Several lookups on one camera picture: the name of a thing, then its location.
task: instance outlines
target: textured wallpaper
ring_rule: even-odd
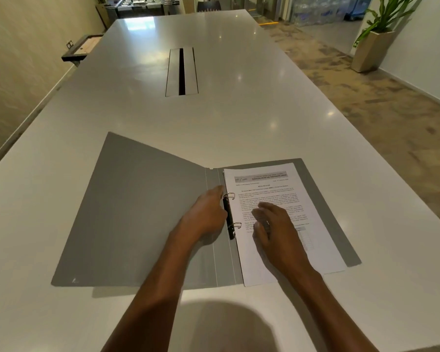
[[[66,43],[103,29],[94,0],[0,0],[0,146],[70,68]]]

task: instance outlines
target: white paper sheet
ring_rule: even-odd
[[[252,237],[256,219],[251,210],[258,207],[260,201],[287,210],[308,259],[318,272],[326,274],[346,269],[293,163],[224,169],[224,176],[227,192],[235,193],[235,199],[229,200],[233,222],[242,223],[241,228],[236,228],[235,232],[245,286],[277,281],[265,267]]]

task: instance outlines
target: person's left hand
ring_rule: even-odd
[[[221,231],[227,212],[220,206],[223,186],[219,185],[200,195],[180,221],[182,236],[191,245],[207,233]]]

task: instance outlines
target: patterned carpet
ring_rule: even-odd
[[[263,28],[440,218],[440,104],[380,71],[354,72],[351,57],[293,25]]]

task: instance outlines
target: person's left arm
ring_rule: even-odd
[[[102,352],[167,351],[192,249],[201,236],[219,232],[227,218],[223,187],[199,196],[169,234],[163,252],[107,340]]]

